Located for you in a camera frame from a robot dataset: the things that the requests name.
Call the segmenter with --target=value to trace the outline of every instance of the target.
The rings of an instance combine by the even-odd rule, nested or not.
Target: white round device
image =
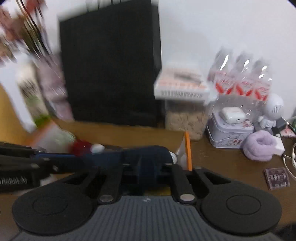
[[[276,126],[276,120],[281,118],[284,112],[284,101],[277,94],[268,95],[266,106],[264,107],[264,115],[260,116],[258,122],[261,128],[272,128]]]

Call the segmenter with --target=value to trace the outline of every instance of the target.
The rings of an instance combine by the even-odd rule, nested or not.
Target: purple fluffy scrunchie
[[[276,140],[267,131],[250,134],[244,144],[243,151],[247,158],[254,161],[270,161],[274,154]]]

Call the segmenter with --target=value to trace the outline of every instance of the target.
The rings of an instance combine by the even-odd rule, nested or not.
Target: white wall
[[[58,19],[97,8],[97,0],[46,0],[45,24],[53,50],[59,50]],[[102,6],[110,0],[102,0]],[[18,9],[6,0],[11,12]],[[285,101],[284,117],[296,107],[296,9],[287,0],[160,0],[163,63],[182,56],[197,60],[206,75],[219,48],[230,46],[235,54],[245,50],[254,58],[265,57],[273,67],[272,90]],[[32,124],[15,84],[18,64],[0,68],[0,83],[10,95],[16,112],[26,126]]]

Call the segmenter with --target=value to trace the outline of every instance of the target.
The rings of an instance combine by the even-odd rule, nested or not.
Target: plastic bottle
[[[232,67],[232,51],[222,48],[216,55],[207,80],[213,82],[220,94],[231,94],[235,81],[229,76]]]
[[[239,96],[251,97],[255,87],[255,81],[250,78],[250,66],[252,56],[242,52],[236,59],[234,68],[230,75],[235,79],[235,94]]]
[[[257,60],[254,63],[251,76],[256,80],[254,97],[257,100],[267,100],[272,84],[270,65],[267,61],[264,59]]]

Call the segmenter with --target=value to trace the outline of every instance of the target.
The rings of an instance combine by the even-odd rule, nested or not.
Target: gray ribbed surface
[[[124,196],[100,206],[77,230],[54,237],[20,233],[14,241],[278,241],[273,234],[256,238],[223,234],[207,225],[192,206],[172,197]]]

